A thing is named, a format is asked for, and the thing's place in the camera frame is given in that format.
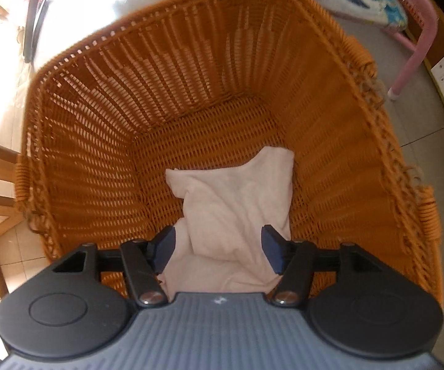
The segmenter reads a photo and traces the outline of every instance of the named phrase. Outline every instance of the white towel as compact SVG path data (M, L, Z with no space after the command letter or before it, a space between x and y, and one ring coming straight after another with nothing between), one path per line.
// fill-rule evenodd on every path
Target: white towel
M169 299L179 291L267 293L278 284L261 227L290 239L293 163L290 150L264 147L238 167L166 170L167 184L184 199L176 249L159 276Z

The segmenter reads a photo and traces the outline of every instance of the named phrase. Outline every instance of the woven basket wall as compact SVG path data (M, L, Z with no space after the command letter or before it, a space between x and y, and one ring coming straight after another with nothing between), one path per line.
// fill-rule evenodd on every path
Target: woven basket wall
M411 186L369 53L313 0L167 0L47 63L26 103L16 200L50 258L182 216L166 168L295 152L293 239L353 241L442 302L432 190ZM122 278L103 281L124 292ZM313 293L334 279L315 277Z

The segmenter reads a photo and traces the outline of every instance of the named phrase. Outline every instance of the pink chair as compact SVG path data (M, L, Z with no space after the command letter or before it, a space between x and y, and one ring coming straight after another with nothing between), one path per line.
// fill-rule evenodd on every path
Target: pink chair
M438 32L438 16L431 5L431 2L429 0L410 0L410 2L416 6L423 21L421 36L419 37L417 44L413 44L408 38L399 32L391 33L388 29L385 29L385 31L391 34L393 38L413 52L388 90L388 97L392 100L398 98L401 90L421 65Z

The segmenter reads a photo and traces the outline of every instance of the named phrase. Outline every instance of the black mount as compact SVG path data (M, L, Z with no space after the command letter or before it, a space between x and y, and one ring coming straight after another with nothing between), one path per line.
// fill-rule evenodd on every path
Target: black mount
M262 228L261 244L274 271L283 274L270 303L299 310L328 344L376 360L432 349L443 319L438 303L359 246L318 249L286 241L270 225ZM80 246L3 299L2 340L20 356L45 360L97 351L116 340L136 314L168 304L156 274L175 246L173 227L150 242L131 240L119 249ZM129 299L100 284L103 271L124 274ZM313 275L321 271L335 272L337 282L310 299Z
M270 225L261 242L274 271L283 274L272 303L303 310L329 343L372 359L432 350L443 323L437 301L358 245L318 249L286 241ZM315 272L335 272L336 283L309 299Z

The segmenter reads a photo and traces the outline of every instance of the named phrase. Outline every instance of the gray plastic platform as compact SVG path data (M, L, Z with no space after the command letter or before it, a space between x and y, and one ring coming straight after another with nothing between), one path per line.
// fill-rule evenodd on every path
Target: gray plastic platform
M187 294L141 311L112 343L88 356L44 363L12 354L0 370L281 370L429 369L428 353L373 362L323 342L295 309L262 294Z

